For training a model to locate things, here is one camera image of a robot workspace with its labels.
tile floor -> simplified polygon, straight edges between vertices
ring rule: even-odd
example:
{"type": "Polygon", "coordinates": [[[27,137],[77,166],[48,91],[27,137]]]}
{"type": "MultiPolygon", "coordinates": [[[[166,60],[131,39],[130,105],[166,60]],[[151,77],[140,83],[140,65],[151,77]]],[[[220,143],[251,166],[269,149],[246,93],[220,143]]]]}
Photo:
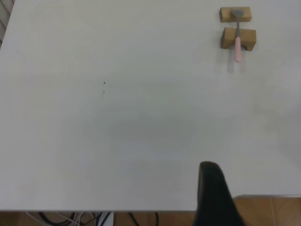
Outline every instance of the tile floor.
{"type": "MultiPolygon", "coordinates": [[[[238,198],[235,203],[247,226],[301,226],[301,198],[238,198]]],[[[134,212],[134,216],[141,226],[156,224],[153,212],[134,212]]],[[[61,220],[58,217],[54,216],[53,220],[61,220]]],[[[192,226],[194,213],[160,212],[159,219],[160,226],[192,226]]],[[[0,213],[0,226],[40,225],[22,212],[0,213]]],[[[134,224],[127,213],[119,212],[115,213],[114,226],[134,224]]]]}

black object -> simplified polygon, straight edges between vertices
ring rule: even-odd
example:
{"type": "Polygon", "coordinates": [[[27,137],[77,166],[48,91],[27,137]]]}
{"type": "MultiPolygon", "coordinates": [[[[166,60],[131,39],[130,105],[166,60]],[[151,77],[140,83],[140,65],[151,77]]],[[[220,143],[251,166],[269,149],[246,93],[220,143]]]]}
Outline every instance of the black object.
{"type": "MultiPolygon", "coordinates": [[[[128,213],[130,218],[132,219],[133,223],[136,225],[136,226],[140,226],[137,222],[137,220],[135,219],[135,217],[133,216],[133,213],[132,212],[129,212],[128,213]]],[[[155,215],[156,215],[156,226],[159,226],[159,215],[157,212],[155,212],[155,215]]]]}
{"type": "MultiPolygon", "coordinates": [[[[69,221],[69,220],[65,220],[65,221],[62,221],[62,222],[53,222],[53,221],[49,220],[43,212],[39,212],[39,216],[40,216],[47,224],[50,224],[50,225],[52,225],[52,226],[67,226],[67,225],[69,225],[69,224],[71,223],[71,221],[69,221]]],[[[74,216],[75,216],[75,212],[73,212],[69,218],[70,218],[70,219],[73,219],[74,216]]]]}
{"type": "Polygon", "coordinates": [[[246,226],[229,192],[221,168],[205,161],[199,167],[198,208],[194,226],[246,226]]]}
{"type": "Polygon", "coordinates": [[[102,223],[100,224],[100,226],[103,226],[103,225],[104,225],[105,221],[107,220],[107,218],[109,217],[110,214],[111,214],[111,212],[108,212],[107,215],[105,215],[105,217],[104,217],[102,223]]]}

wire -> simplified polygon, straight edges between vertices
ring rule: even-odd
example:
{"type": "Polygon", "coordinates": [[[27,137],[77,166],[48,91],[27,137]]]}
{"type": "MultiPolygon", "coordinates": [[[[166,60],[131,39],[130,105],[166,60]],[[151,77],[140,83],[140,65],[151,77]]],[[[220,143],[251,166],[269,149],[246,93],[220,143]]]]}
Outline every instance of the wire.
{"type": "Polygon", "coordinates": [[[82,224],[82,222],[81,222],[81,217],[82,217],[84,214],[85,214],[84,212],[81,212],[81,213],[79,214],[79,217],[76,219],[76,222],[78,222],[79,224],[82,224]]]}
{"type": "Polygon", "coordinates": [[[100,224],[100,226],[104,225],[105,221],[107,220],[107,218],[109,217],[110,214],[111,214],[111,212],[108,212],[107,215],[105,215],[105,217],[104,217],[102,223],[100,224]]]}
{"type": "Polygon", "coordinates": [[[95,218],[93,218],[93,219],[87,221],[86,223],[84,223],[83,226],[89,224],[91,221],[93,221],[93,220],[95,220],[95,219],[97,219],[97,218],[100,218],[101,215],[102,215],[102,212],[100,212],[95,218]]]}
{"type": "Polygon", "coordinates": [[[78,225],[78,226],[80,226],[80,224],[79,223],[77,223],[76,221],[74,221],[74,220],[72,220],[72,219],[70,219],[69,217],[66,217],[64,214],[61,214],[61,213],[59,213],[59,212],[56,212],[58,215],[60,215],[61,217],[63,217],[63,218],[65,218],[65,219],[67,219],[68,221],[70,221],[70,222],[72,222],[72,223],[74,223],[75,225],[78,225]]]}
{"type": "Polygon", "coordinates": [[[159,226],[159,214],[155,212],[156,215],[156,226],[159,226]]]}
{"type": "Polygon", "coordinates": [[[95,218],[95,216],[93,215],[93,213],[92,213],[92,212],[90,212],[90,215],[91,215],[92,219],[94,219],[94,218],[95,218]]]}
{"type": "Polygon", "coordinates": [[[49,226],[49,224],[46,224],[45,222],[37,219],[36,217],[34,217],[32,214],[30,214],[29,212],[25,212],[29,217],[31,217],[32,219],[34,219],[35,221],[38,221],[39,223],[43,224],[43,225],[46,225],[46,226],[49,226]]]}
{"type": "Polygon", "coordinates": [[[38,213],[39,213],[40,217],[42,218],[42,220],[44,220],[46,223],[48,223],[52,226],[67,226],[71,223],[69,220],[74,218],[74,215],[75,215],[75,212],[73,212],[71,214],[71,216],[69,217],[69,220],[65,220],[63,222],[56,223],[56,222],[49,220],[43,212],[38,212],[38,213]]]}
{"type": "MultiPolygon", "coordinates": [[[[128,213],[130,218],[132,219],[133,223],[136,225],[136,226],[140,226],[137,222],[137,220],[135,219],[135,217],[133,216],[133,213],[132,212],[129,212],[128,213]]],[[[155,212],[155,216],[156,216],[156,226],[159,226],[159,215],[157,212],[155,212]]]]}
{"type": "Polygon", "coordinates": [[[132,219],[133,223],[134,223],[136,226],[140,226],[140,225],[138,224],[138,222],[136,221],[135,217],[133,216],[133,213],[132,213],[132,212],[129,212],[128,214],[129,214],[130,218],[132,219]]]}

white cable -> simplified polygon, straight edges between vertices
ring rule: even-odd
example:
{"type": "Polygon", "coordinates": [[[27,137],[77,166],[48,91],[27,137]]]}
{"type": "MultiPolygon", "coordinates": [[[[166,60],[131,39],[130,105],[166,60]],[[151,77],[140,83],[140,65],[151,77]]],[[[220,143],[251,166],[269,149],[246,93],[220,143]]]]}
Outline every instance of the white cable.
{"type": "Polygon", "coordinates": [[[74,221],[76,221],[76,215],[77,215],[77,212],[75,212],[75,214],[74,214],[74,218],[73,218],[74,221]]]}
{"type": "Polygon", "coordinates": [[[61,214],[61,213],[59,213],[59,212],[56,212],[56,213],[57,213],[58,215],[60,215],[61,217],[63,217],[63,218],[65,218],[65,219],[69,220],[70,222],[73,222],[75,225],[80,226],[79,223],[77,223],[76,221],[70,219],[69,217],[66,217],[64,214],[61,214]]]}
{"type": "Polygon", "coordinates": [[[91,217],[92,217],[92,219],[94,218],[94,215],[93,215],[93,213],[92,212],[89,212],[90,213],[90,215],[91,215],[91,217]]]}
{"type": "Polygon", "coordinates": [[[80,222],[81,222],[81,216],[82,215],[84,215],[84,212],[81,212],[80,214],[79,214],[79,217],[76,219],[76,222],[78,222],[79,224],[80,224],[80,222]]]}
{"type": "Polygon", "coordinates": [[[29,212],[25,212],[25,213],[26,213],[28,216],[30,216],[32,219],[34,219],[34,220],[40,222],[41,224],[46,225],[46,226],[51,226],[51,225],[46,224],[45,222],[43,222],[43,221],[41,221],[41,220],[35,218],[35,217],[34,217],[32,214],[30,214],[29,212]]]}

black cable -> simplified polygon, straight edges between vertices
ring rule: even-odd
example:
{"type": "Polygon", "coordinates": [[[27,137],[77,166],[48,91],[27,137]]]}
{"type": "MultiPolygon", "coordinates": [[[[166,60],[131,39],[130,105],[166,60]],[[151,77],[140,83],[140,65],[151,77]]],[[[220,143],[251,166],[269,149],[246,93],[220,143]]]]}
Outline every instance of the black cable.
{"type": "MultiPolygon", "coordinates": [[[[129,212],[128,213],[130,218],[132,219],[133,223],[136,225],[136,226],[140,226],[137,222],[137,220],[135,219],[135,217],[133,216],[133,213],[132,212],[129,212]]],[[[155,212],[155,215],[156,215],[156,226],[159,226],[159,215],[157,212],[155,212]]]]}
{"type": "MultiPolygon", "coordinates": [[[[39,213],[39,216],[42,218],[42,220],[44,220],[47,224],[50,224],[52,226],[67,226],[71,223],[70,220],[65,220],[62,222],[53,222],[53,221],[49,220],[43,212],[38,212],[38,213],[39,213]]],[[[73,219],[74,216],[75,216],[75,212],[73,212],[69,218],[73,219]]]]}
{"type": "Polygon", "coordinates": [[[140,226],[140,225],[138,224],[138,222],[136,221],[135,217],[133,216],[133,213],[132,213],[132,212],[129,212],[128,214],[129,214],[130,218],[132,219],[133,223],[134,223],[136,226],[140,226]]]}
{"type": "Polygon", "coordinates": [[[157,212],[155,212],[156,215],[156,226],[159,226],[159,215],[157,212]]]}
{"type": "Polygon", "coordinates": [[[111,212],[108,212],[107,215],[105,215],[105,217],[104,217],[102,223],[100,224],[100,226],[104,225],[105,221],[107,220],[107,218],[109,217],[110,214],[111,214],[111,212]]]}
{"type": "Polygon", "coordinates": [[[83,224],[83,226],[89,224],[92,220],[98,219],[100,218],[100,216],[102,215],[102,212],[100,212],[100,214],[98,214],[95,218],[92,218],[91,220],[87,221],[86,223],[83,224]]]}

